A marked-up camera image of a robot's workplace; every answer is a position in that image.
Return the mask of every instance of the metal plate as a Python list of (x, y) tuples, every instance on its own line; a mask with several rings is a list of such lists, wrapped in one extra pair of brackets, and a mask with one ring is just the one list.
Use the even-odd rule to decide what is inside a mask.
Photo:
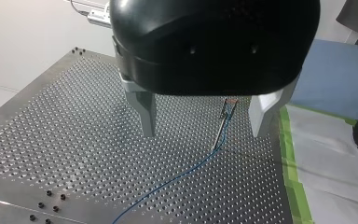
[[(157, 134), (144, 138), (114, 63), (92, 52), (70, 53), (0, 108), (0, 201), (59, 204), (60, 213), (44, 212), (110, 223), (207, 156), (224, 98), (157, 96)], [(292, 222), (278, 129), (253, 138), (249, 103), (241, 98), (221, 152), (120, 223)], [(46, 189), (70, 200), (47, 198)]]

